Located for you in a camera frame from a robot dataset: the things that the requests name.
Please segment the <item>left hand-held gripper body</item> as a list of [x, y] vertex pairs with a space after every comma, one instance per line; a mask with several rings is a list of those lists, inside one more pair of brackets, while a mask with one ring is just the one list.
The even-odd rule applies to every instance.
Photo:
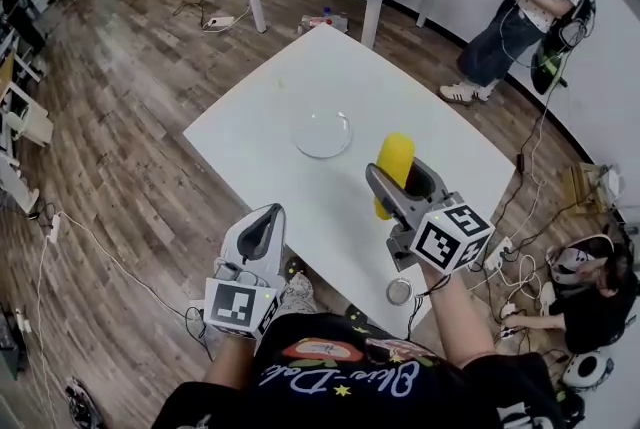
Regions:
[[203, 321], [228, 335], [261, 340], [286, 286], [278, 273], [243, 268], [219, 258], [206, 279]]

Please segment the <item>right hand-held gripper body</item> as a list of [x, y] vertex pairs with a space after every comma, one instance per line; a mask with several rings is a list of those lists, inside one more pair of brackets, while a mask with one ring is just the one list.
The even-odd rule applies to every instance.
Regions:
[[435, 202], [403, 196], [389, 206], [396, 225], [386, 245], [398, 271], [422, 261], [451, 274], [475, 262], [495, 231], [457, 192]]

